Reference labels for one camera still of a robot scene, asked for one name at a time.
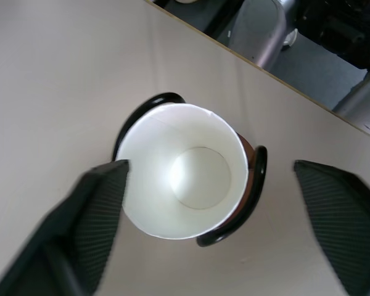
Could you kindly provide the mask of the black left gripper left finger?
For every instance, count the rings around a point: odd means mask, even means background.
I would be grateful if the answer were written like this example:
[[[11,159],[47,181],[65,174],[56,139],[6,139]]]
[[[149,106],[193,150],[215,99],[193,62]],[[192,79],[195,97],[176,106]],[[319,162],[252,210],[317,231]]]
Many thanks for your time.
[[[118,230],[128,160],[86,171],[0,277],[0,296],[93,296]]]

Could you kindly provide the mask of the black bulky object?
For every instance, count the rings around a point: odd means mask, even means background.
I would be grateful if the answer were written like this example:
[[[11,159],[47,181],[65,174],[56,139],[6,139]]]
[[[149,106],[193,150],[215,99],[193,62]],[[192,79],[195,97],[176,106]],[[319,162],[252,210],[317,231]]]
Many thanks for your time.
[[[298,0],[295,26],[346,62],[370,70],[370,0]]]

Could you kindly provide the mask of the grey rounded robot leg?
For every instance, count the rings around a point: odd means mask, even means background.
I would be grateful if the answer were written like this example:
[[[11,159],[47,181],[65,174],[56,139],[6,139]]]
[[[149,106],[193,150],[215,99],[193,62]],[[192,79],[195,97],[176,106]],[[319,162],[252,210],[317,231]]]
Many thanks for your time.
[[[370,71],[332,111],[370,135]]]
[[[286,29],[286,12],[278,0],[244,0],[228,48],[268,71],[279,55]]]

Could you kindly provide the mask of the brown cup holder stand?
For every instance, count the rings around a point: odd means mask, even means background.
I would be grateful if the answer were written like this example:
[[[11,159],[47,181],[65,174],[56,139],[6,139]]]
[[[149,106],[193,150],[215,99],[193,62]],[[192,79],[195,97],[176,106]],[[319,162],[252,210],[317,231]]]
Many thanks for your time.
[[[131,127],[147,112],[163,104],[184,104],[186,101],[175,92],[164,92],[143,102],[126,119],[113,148],[111,161],[117,159],[119,148]],[[196,237],[199,247],[209,247],[236,232],[251,216],[260,199],[266,176],[268,151],[264,146],[253,148],[241,135],[238,135],[247,156],[249,180],[239,206],[234,213],[217,228]]]

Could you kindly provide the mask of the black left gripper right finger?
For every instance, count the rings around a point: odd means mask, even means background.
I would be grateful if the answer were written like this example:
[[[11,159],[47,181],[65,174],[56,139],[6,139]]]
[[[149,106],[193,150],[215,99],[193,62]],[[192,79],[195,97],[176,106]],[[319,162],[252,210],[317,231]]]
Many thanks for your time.
[[[294,163],[314,236],[348,296],[370,296],[370,188],[357,175]]]

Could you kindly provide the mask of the yellow paper cup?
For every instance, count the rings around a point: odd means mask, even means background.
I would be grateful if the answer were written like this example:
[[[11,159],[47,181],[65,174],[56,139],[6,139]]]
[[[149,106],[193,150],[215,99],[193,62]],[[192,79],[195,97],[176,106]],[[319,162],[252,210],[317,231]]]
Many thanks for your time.
[[[125,134],[117,159],[130,172],[123,209],[144,233],[169,240],[205,234],[235,211],[249,178],[233,128],[191,104],[166,104]]]

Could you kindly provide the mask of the small white object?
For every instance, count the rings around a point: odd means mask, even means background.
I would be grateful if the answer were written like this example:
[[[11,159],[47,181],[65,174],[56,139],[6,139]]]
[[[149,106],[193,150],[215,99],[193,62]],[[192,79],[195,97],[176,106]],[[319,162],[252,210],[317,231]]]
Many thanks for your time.
[[[285,40],[284,40],[284,44],[283,44],[283,47],[284,48],[287,48],[287,47],[292,47],[294,42],[296,41],[297,39],[297,35],[298,35],[298,30],[297,29],[294,29],[291,33],[289,33]]]

